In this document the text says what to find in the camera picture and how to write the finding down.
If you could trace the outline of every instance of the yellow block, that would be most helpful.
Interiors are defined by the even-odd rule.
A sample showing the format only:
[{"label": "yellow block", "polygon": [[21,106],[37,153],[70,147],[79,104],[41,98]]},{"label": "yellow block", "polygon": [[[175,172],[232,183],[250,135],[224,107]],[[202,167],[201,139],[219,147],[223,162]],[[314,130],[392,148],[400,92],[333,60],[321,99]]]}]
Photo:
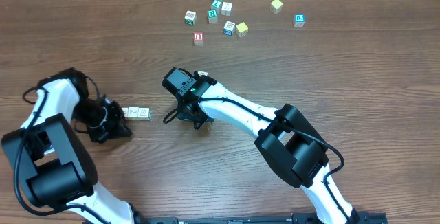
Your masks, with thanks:
[{"label": "yellow block", "polygon": [[271,4],[274,6],[275,9],[279,9],[283,5],[280,0],[274,0]]},{"label": "yellow block", "polygon": [[248,26],[246,25],[246,23],[242,22],[240,24],[238,24],[235,29],[237,29],[239,32],[244,32],[246,30],[248,30]]}]

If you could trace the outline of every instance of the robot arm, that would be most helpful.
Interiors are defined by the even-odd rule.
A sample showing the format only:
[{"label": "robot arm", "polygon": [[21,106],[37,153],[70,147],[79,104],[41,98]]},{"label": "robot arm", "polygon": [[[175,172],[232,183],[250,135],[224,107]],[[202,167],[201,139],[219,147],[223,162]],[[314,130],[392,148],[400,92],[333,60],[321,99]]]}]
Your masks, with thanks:
[{"label": "robot arm", "polygon": [[180,69],[173,68],[165,76],[162,86],[177,98],[179,106],[176,116],[181,120],[192,120],[195,128],[200,128],[204,122],[219,119],[256,138],[255,145],[270,168],[289,185],[305,191],[324,224],[358,222],[357,212],[344,200],[331,176],[326,178],[330,191],[323,184],[330,170],[325,155],[327,148],[298,133],[285,146],[280,142],[284,132],[290,132],[280,126],[288,126],[323,141],[298,109],[288,104],[281,110],[255,104],[197,71],[194,76],[187,76]]},{"label": "robot arm", "polygon": [[[89,99],[86,76],[73,68],[41,80],[37,87],[40,89],[31,116],[19,130],[1,140],[15,168],[20,144],[25,139],[18,175],[30,203],[36,207],[48,205],[55,211],[76,212],[91,223],[141,223],[142,217],[129,203],[114,197],[98,181],[91,157],[70,126],[72,118],[84,122],[91,140],[99,143],[129,137],[131,131],[122,122],[119,104],[101,96]],[[36,160],[50,153],[56,153],[58,159],[35,165]],[[90,211],[73,206],[87,206]]]}]

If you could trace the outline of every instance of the wood grain surface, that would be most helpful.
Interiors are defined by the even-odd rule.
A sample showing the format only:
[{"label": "wood grain surface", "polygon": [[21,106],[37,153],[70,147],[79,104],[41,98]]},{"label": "wood grain surface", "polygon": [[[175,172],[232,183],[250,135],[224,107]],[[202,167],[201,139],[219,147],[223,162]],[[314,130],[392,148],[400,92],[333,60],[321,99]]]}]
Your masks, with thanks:
[{"label": "wood grain surface", "polygon": [[[26,89],[73,66],[122,106],[152,110],[150,122],[129,124],[130,141],[78,134],[102,184],[145,216],[314,212],[244,132],[218,120],[200,131],[162,124],[177,104],[162,78],[172,67],[199,69],[251,101],[297,106],[344,155],[334,179],[358,211],[439,223],[440,0],[281,0],[277,15],[272,0],[225,1],[232,16],[208,24],[209,0],[0,0],[0,135],[29,116]],[[195,26],[184,24],[187,10]],[[293,29],[295,13],[306,15],[304,28]],[[245,21],[249,34],[223,35],[226,20]],[[205,33],[203,47],[193,32]],[[0,152],[0,223],[81,219],[25,212]]]}]

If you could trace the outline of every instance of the wooden table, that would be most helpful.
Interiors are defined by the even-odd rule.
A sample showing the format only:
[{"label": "wooden table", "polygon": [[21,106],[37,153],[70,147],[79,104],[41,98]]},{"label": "wooden table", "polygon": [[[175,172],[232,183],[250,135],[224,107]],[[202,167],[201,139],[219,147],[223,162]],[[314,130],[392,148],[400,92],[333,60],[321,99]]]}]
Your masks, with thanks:
[{"label": "wooden table", "polygon": [[[74,66],[122,106],[152,110],[150,122],[130,123],[130,142],[78,134],[102,184],[145,216],[314,212],[244,132],[221,121],[200,131],[162,124],[176,106],[162,78],[172,67],[200,69],[251,101],[297,106],[344,155],[334,179],[357,210],[438,223],[440,0],[281,0],[277,15],[272,0],[226,1],[232,16],[208,24],[210,0],[0,0],[0,135],[29,116],[26,89]],[[195,26],[184,24],[187,10]],[[304,28],[293,28],[295,13],[306,15]],[[245,21],[249,35],[223,35],[226,20]],[[205,33],[203,47],[193,32]],[[25,212],[1,152],[0,223],[80,220]]]}]

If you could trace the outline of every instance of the wire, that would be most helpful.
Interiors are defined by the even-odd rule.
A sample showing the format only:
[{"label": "wire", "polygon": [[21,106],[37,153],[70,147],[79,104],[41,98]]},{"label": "wire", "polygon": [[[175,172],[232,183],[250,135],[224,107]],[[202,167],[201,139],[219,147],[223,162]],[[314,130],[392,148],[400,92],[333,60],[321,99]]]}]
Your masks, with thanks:
[{"label": "wire", "polygon": [[[85,76],[85,78],[89,79],[90,82],[95,86],[95,90],[96,90],[96,101],[99,101],[100,94],[99,94],[99,88],[98,88],[97,84],[91,79],[90,76]],[[77,124],[77,123],[78,123],[78,120],[76,120],[76,121],[75,121],[75,124],[74,124],[74,131],[75,131],[75,132],[82,133],[82,134],[89,134],[88,131],[78,130],[78,129],[76,128],[76,124]]]},{"label": "wire", "polygon": [[[174,112],[176,112],[176,114],[170,118],[169,120],[167,120]],[[179,115],[180,111],[179,111],[179,107],[174,108],[172,111],[170,111],[168,114],[166,114],[166,116],[164,117],[164,124],[169,124],[171,121],[173,121],[177,115]]]},{"label": "wire", "polygon": [[89,134],[88,131],[78,130],[78,129],[76,128],[76,124],[77,124],[77,123],[78,123],[78,120],[75,121],[75,124],[74,124],[74,131],[76,131],[76,132],[78,132],[78,133],[82,133],[82,134]]},{"label": "wire", "polygon": [[89,79],[91,81],[91,83],[95,86],[95,90],[96,90],[96,101],[99,101],[99,88],[96,85],[96,83],[90,78],[90,76],[85,76],[85,78]]},{"label": "wire", "polygon": [[26,91],[23,93],[23,95],[22,95],[21,97],[23,98],[23,100],[24,100],[26,103],[29,103],[29,104],[35,104],[34,101],[30,101],[30,100],[28,100],[28,99],[26,98],[26,95],[27,95],[28,93],[34,91],[34,90],[37,90],[37,89],[38,89],[38,87],[31,87],[31,88],[29,88],[28,90],[26,90]]},{"label": "wire", "polygon": [[[223,101],[223,102],[230,102],[230,103],[233,103],[233,104],[237,105],[238,107],[241,107],[241,108],[244,109],[245,111],[251,113],[252,115],[258,117],[258,118],[261,119],[261,120],[265,120],[265,121],[267,121],[267,122],[269,122],[269,123],[271,123],[271,124],[274,124],[274,125],[276,125],[276,126],[280,126],[280,127],[282,127],[283,129],[285,129],[286,131],[295,132],[295,133],[298,133],[298,134],[303,135],[303,136],[305,136],[305,137],[308,137],[308,138],[312,139],[313,141],[318,142],[321,146],[324,146],[325,148],[328,148],[328,149],[330,149],[332,152],[334,152],[334,153],[339,157],[340,165],[337,166],[336,168],[334,168],[333,170],[331,170],[330,172],[328,172],[326,175],[324,175],[324,178],[323,178],[323,180],[322,180],[322,183],[325,184],[325,188],[326,188],[327,191],[329,192],[331,198],[335,201],[336,207],[338,207],[338,209],[342,212],[342,214],[344,215],[344,217],[347,219],[348,223],[349,223],[349,224],[351,223],[349,216],[346,214],[344,208],[339,204],[339,202],[338,202],[338,200],[336,199],[335,195],[332,193],[332,191],[331,191],[331,189],[330,189],[330,187],[329,187],[329,182],[327,181],[327,179],[328,179],[331,175],[337,173],[338,171],[340,171],[340,170],[344,167],[344,164],[345,164],[345,162],[344,162],[344,157],[343,157],[342,154],[338,151],[338,149],[336,149],[336,148],[333,147],[332,145],[330,145],[330,144],[328,144],[328,143],[326,143],[326,142],[324,142],[324,141],[322,141],[322,140],[320,140],[320,139],[314,137],[313,135],[309,135],[309,134],[307,134],[307,133],[304,133],[304,132],[302,132],[302,131],[299,131],[299,130],[297,130],[297,129],[295,129],[295,128],[292,128],[292,127],[290,127],[290,126],[287,126],[287,125],[285,125],[285,124],[275,123],[274,120],[272,120],[272,119],[270,119],[270,118],[268,118],[268,117],[265,117],[265,116],[262,115],[261,113],[257,113],[256,111],[251,110],[249,107],[245,106],[244,104],[241,104],[240,102],[237,102],[237,101],[235,101],[235,100],[231,100],[231,99],[228,99],[228,98],[225,98],[225,97],[222,97],[222,98],[220,98],[220,97],[218,97],[218,98],[200,98],[200,99],[195,100],[195,101],[193,101],[193,102],[189,102],[186,106],[188,106],[188,105],[190,105],[190,104],[196,104],[196,103],[204,102],[204,101]],[[166,119],[167,119],[172,113],[174,113],[174,112],[176,112],[176,114],[175,114],[170,120],[166,120]],[[173,121],[173,120],[175,119],[175,117],[177,117],[177,115],[179,114],[179,112],[180,112],[180,111],[179,111],[179,107],[177,107],[176,109],[173,109],[170,113],[168,113],[168,114],[165,116],[165,118],[164,118],[164,123],[165,123],[165,124],[168,124],[169,122]]]},{"label": "wire", "polygon": [[184,72],[184,73],[187,74],[190,78],[192,78],[192,76],[193,76],[193,75],[192,75],[188,70],[186,70],[186,69],[178,68],[178,70]]},{"label": "wire", "polygon": [[101,216],[99,216],[99,214],[94,212],[92,209],[88,208],[86,205],[72,204],[72,205],[67,205],[63,208],[57,209],[57,210],[40,212],[40,211],[32,209],[28,204],[26,204],[23,197],[21,196],[20,188],[19,188],[19,172],[20,172],[21,155],[23,154],[23,148],[25,146],[26,138],[28,137],[29,130],[30,130],[30,128],[32,128],[34,126],[35,122],[40,117],[41,111],[43,110],[43,107],[44,107],[46,100],[47,100],[47,95],[49,94],[49,92],[44,87],[31,87],[30,89],[28,89],[25,92],[25,94],[27,94],[33,90],[39,90],[39,89],[44,91],[44,98],[41,101],[41,104],[38,107],[38,110],[36,112],[34,112],[34,117],[32,118],[29,125],[27,126],[27,128],[23,132],[23,136],[21,138],[21,141],[19,144],[19,149],[16,153],[15,162],[14,162],[14,191],[15,191],[15,196],[16,196],[17,200],[19,201],[21,207],[23,207],[26,211],[28,211],[31,214],[37,215],[37,216],[49,216],[49,215],[53,215],[53,214],[58,214],[58,213],[65,211],[65,210],[79,208],[83,212],[84,211],[88,212],[90,215],[95,217],[101,223],[110,224],[109,222],[104,220]]}]

